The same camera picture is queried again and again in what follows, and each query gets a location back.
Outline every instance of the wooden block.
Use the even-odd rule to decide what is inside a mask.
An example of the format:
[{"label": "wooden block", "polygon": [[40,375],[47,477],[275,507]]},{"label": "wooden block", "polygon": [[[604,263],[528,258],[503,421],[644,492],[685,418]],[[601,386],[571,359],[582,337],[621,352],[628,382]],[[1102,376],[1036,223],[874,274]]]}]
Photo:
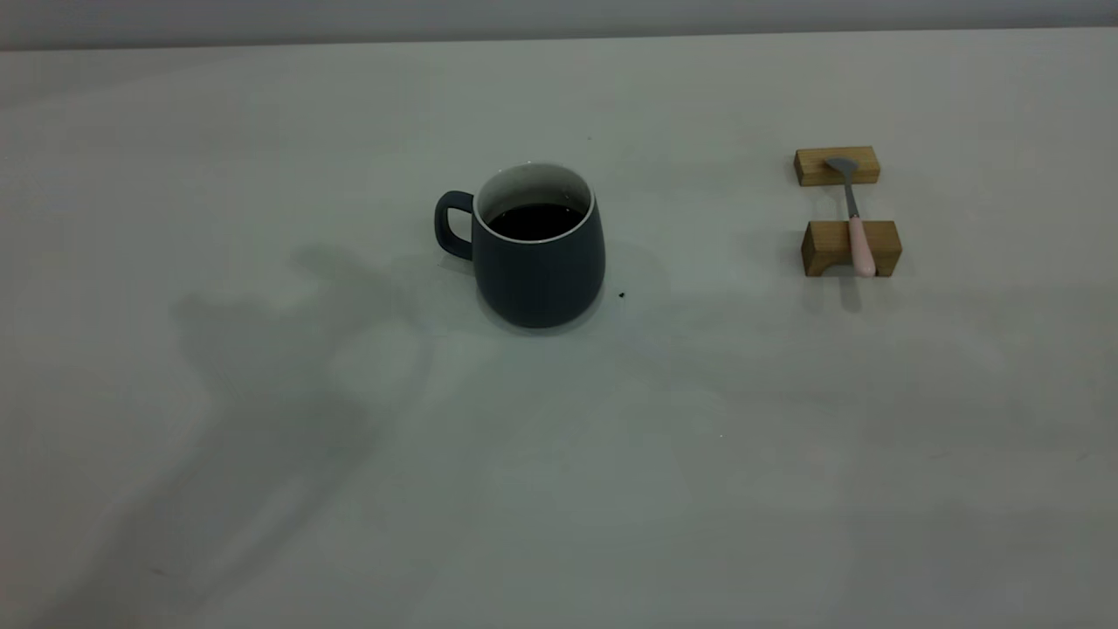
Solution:
[{"label": "wooden block", "polygon": [[[863,220],[865,239],[878,266],[878,276],[893,274],[901,258],[901,237],[892,220]],[[812,220],[799,247],[804,257],[804,274],[818,277],[833,264],[852,264],[850,256],[850,225],[845,220]]]},{"label": "wooden block", "polygon": [[842,173],[826,164],[828,156],[858,160],[855,183],[877,183],[881,164],[873,146],[845,146],[839,149],[799,149],[796,151],[796,178],[800,185],[842,185]]}]

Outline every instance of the mug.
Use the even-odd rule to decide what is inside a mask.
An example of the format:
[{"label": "mug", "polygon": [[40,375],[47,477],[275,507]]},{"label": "mug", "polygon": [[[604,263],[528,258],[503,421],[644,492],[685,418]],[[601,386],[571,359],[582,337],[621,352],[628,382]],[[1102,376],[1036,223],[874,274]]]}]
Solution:
[{"label": "mug", "polygon": [[[451,208],[473,215],[472,241],[451,231]],[[565,208],[575,213],[562,213]],[[505,232],[494,229],[494,221]],[[435,206],[435,237],[447,252],[474,261],[485,301],[500,316],[525,328],[558,326],[578,317],[597,297],[606,273],[594,190],[577,172],[555,163],[501,170],[477,196],[446,192]]]}]

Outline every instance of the mug handle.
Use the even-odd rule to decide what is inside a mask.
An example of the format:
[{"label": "mug handle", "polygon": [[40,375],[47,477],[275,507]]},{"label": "mug handle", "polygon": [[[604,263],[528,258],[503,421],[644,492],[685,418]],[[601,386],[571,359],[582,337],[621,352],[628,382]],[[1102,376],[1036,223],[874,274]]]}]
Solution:
[{"label": "mug handle", "polygon": [[474,251],[470,242],[454,235],[454,231],[451,230],[451,220],[446,217],[446,210],[452,207],[466,213],[473,213],[474,196],[470,192],[451,190],[438,199],[438,203],[435,204],[435,238],[438,240],[438,246],[446,249],[446,252],[457,255],[463,259],[473,259]]}]

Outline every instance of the metal spoon head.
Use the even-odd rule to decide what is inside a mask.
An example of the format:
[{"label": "metal spoon head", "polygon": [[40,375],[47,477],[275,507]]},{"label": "metal spoon head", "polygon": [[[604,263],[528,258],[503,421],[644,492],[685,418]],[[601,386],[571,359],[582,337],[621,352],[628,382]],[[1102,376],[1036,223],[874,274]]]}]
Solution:
[{"label": "metal spoon head", "polygon": [[850,158],[833,156],[825,160],[827,165],[842,172],[847,180],[854,178],[854,171],[858,170],[858,160]]}]

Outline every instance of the dark gray mug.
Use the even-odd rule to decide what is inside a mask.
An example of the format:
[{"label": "dark gray mug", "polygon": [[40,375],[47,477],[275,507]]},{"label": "dark gray mug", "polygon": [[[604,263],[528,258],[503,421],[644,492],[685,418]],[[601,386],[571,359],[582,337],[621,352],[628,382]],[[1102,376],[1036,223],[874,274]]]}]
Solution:
[{"label": "dark gray mug", "polygon": [[[517,239],[491,226],[511,209],[555,204],[581,218],[574,217],[577,223],[562,232],[541,234],[548,236],[542,239]],[[473,215],[473,241],[451,231],[451,208]],[[435,206],[435,237],[447,252],[473,259],[485,301],[502,317],[527,328],[558,326],[578,317],[597,297],[606,273],[594,190],[577,172],[555,163],[506,168],[490,178],[476,197],[446,192]]]}]

